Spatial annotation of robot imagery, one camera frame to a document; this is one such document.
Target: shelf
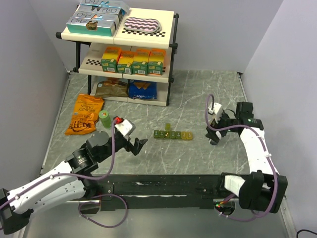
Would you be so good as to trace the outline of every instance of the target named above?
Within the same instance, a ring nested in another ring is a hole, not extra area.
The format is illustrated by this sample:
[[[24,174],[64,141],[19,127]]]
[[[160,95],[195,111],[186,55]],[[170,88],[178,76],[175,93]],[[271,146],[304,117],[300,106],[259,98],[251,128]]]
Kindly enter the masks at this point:
[[[102,78],[96,77],[95,82],[103,81]],[[91,96],[95,94],[93,92],[96,91],[97,83],[94,83]],[[141,100],[141,99],[131,99],[128,97],[108,97],[103,98],[104,100],[109,101],[119,101],[119,102],[129,102],[129,103],[140,103],[140,104],[148,104],[148,105],[156,105],[156,106],[166,106],[167,101],[167,93],[168,93],[168,83],[157,83],[157,99],[155,100]]]
[[[126,79],[135,79],[135,80],[142,80],[142,81],[148,81],[148,82],[168,83],[171,53],[172,53],[171,48],[169,48],[166,51],[166,56],[164,59],[165,72],[163,73],[163,75],[149,74],[147,76],[144,76],[144,75],[138,75],[138,74],[103,72],[103,69],[101,67],[101,58],[107,46],[109,45],[101,44],[101,43],[92,43],[89,47],[86,57],[84,58],[79,68],[79,73],[87,74],[87,75],[102,76],[102,77],[126,78]],[[121,47],[122,50],[124,51],[129,51],[129,50],[135,51],[138,48],[138,47],[131,48],[130,46],[121,46],[121,45],[119,45],[118,47]]]
[[[128,17],[156,19],[160,22],[162,29],[160,32],[152,34],[125,30],[123,23]],[[114,38],[114,43],[118,45],[168,49],[173,19],[173,11],[130,8],[129,15],[125,15],[122,19],[122,23]]]
[[[128,17],[157,19],[160,22],[162,29],[160,32],[153,34],[145,34],[141,32],[125,30],[123,23]],[[119,28],[115,32],[114,36],[97,36],[71,33],[66,27],[64,31],[60,34],[60,37],[63,40],[69,41],[168,49],[173,25],[173,18],[173,11],[130,8],[129,15],[125,15],[122,18]]]
[[[86,57],[78,69],[79,73],[102,77],[122,78],[122,73],[103,72],[103,68],[101,67],[101,58],[103,57],[107,46],[109,45],[92,43],[89,47]],[[121,47],[121,49],[124,51],[129,51],[131,49],[130,46],[118,47]]]
[[[131,51],[136,51],[138,47],[132,47]],[[164,59],[164,65],[165,69],[163,70],[163,75],[155,75],[155,74],[148,74],[145,75],[139,75],[139,74],[123,74],[123,78],[126,79],[135,79],[135,80],[142,80],[142,81],[148,81],[148,82],[157,82],[157,83],[168,83],[168,77],[169,77],[169,70],[170,70],[170,61],[171,61],[171,54],[172,49],[169,48],[166,51],[165,59]]]
[[[166,107],[167,95],[168,95],[168,83],[157,83],[157,99],[141,100],[141,99],[128,98],[128,102]]]

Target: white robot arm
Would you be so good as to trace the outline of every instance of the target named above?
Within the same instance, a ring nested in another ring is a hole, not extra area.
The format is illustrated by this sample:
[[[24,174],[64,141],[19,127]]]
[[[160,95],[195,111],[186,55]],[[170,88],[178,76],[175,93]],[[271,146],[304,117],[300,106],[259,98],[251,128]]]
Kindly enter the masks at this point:
[[[148,140],[136,138],[134,145],[131,144],[128,136],[135,129],[134,124],[118,117],[115,121],[115,152],[124,148],[137,155]],[[95,182],[69,174],[91,176],[98,163],[111,155],[112,139],[106,132],[96,131],[51,171],[11,191],[0,189],[0,230],[5,235],[11,234],[26,226],[35,214],[69,200],[96,195]]]
[[[210,144],[216,145],[229,131],[239,134],[247,153],[250,176],[246,181],[239,175],[222,173],[221,186],[239,197],[242,208],[265,211],[272,198],[273,173],[277,175],[278,190],[270,211],[275,213],[287,188],[287,179],[278,174],[266,146],[262,122],[254,118],[252,111],[252,103],[240,102],[237,103],[235,118],[230,118],[221,104],[211,103],[208,114],[211,115],[210,126],[215,130],[208,126],[206,137],[209,138]]]

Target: cable clip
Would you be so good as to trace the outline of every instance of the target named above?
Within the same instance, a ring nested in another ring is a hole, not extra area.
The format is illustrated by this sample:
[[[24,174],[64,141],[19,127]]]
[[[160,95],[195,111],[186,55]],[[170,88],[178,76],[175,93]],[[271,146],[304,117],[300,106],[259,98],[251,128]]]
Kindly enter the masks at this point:
[[[267,153],[264,155],[264,157],[270,158],[270,157],[272,157],[272,154],[270,154],[269,152],[267,152]]]

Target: juice box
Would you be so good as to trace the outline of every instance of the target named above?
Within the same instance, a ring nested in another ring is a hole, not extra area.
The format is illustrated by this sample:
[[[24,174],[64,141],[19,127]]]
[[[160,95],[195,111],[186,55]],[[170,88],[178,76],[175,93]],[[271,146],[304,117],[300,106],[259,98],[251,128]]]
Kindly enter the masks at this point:
[[[107,47],[101,59],[104,72],[117,73],[117,63],[121,54],[120,47]]]
[[[122,51],[117,65],[118,73],[132,74],[132,62],[135,52]]]
[[[148,75],[148,61],[150,56],[148,49],[136,49],[136,54],[132,62],[132,73]]]
[[[148,73],[152,74],[163,74],[164,68],[164,57],[166,50],[163,49],[152,49],[148,62]]]

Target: yellow chip bag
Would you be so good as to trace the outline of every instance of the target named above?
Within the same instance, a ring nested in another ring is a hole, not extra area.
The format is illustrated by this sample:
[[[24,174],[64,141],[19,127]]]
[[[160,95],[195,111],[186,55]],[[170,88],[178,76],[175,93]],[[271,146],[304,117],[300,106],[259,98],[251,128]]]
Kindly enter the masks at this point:
[[[95,131],[98,114],[103,105],[104,100],[102,98],[79,94],[71,123],[65,135],[83,135]]]

